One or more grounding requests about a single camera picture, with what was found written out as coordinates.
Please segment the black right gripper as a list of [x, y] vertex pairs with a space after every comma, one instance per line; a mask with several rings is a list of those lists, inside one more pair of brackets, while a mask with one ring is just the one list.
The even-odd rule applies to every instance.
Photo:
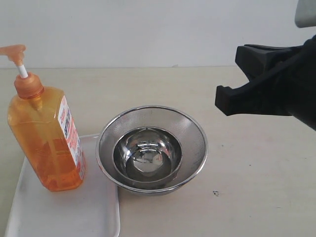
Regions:
[[316, 129], [316, 38], [303, 45], [237, 47], [235, 63], [249, 82], [219, 85], [215, 106], [225, 115], [292, 116]]

